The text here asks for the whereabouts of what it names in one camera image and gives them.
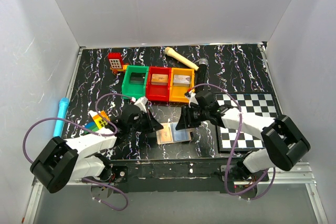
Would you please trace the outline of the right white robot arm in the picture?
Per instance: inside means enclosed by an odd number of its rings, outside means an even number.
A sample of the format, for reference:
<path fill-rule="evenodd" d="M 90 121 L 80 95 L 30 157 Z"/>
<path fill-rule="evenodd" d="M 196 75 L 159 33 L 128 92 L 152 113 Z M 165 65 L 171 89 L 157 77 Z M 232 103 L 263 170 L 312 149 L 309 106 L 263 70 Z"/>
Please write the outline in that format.
<path fill-rule="evenodd" d="M 287 115 L 277 118 L 244 113 L 232 101 L 219 102 L 209 91 L 192 93 L 188 105 L 181 108 L 176 130 L 196 128 L 202 122 L 247 133 L 264 143 L 264 147 L 247 153 L 230 169 L 233 178 L 247 179 L 270 168 L 291 170 L 308 153 L 311 146 Z"/>

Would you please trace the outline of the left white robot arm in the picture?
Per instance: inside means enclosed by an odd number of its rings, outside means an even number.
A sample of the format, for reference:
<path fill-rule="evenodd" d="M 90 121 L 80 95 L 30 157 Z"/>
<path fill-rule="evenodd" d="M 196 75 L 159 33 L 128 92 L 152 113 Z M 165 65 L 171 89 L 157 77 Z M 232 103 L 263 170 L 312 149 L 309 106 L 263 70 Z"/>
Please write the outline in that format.
<path fill-rule="evenodd" d="M 119 145 L 132 131 L 149 134 L 163 129 L 150 111 L 136 105 L 127 105 L 111 122 L 93 134 L 66 140 L 53 137 L 32 162 L 30 172 L 50 193 L 86 177 L 106 182 L 112 176 L 113 165 L 102 151 Z"/>

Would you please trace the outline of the blue plastic card sleeves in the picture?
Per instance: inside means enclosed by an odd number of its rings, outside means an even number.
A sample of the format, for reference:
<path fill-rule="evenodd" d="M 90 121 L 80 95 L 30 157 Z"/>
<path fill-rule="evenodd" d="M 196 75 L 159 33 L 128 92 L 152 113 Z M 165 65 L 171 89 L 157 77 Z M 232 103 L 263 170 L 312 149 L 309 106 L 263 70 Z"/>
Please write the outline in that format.
<path fill-rule="evenodd" d="M 173 135 L 173 143 L 177 142 L 187 142 L 192 139 L 191 137 L 191 129 L 182 129 L 182 130 L 176 130 L 177 123 L 172 122 L 171 123 L 171 130 Z"/>

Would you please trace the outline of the beige leather card holder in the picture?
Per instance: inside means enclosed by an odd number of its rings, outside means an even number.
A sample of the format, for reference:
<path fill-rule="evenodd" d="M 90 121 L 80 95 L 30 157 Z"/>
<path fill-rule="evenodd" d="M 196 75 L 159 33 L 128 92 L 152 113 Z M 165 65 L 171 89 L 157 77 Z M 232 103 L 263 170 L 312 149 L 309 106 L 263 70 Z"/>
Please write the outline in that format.
<path fill-rule="evenodd" d="M 156 132 L 157 143 L 173 144 L 192 140 L 193 129 L 176 130 L 177 123 L 162 123 L 163 129 Z"/>

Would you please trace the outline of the gold VIP card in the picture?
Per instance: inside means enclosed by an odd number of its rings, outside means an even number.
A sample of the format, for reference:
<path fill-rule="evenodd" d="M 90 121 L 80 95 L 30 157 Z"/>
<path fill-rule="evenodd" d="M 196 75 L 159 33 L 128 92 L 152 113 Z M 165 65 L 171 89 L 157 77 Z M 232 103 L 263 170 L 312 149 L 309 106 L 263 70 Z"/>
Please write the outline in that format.
<path fill-rule="evenodd" d="M 173 135 L 170 123 L 163 123 L 163 129 L 156 132 L 157 143 L 159 145 L 173 142 Z"/>

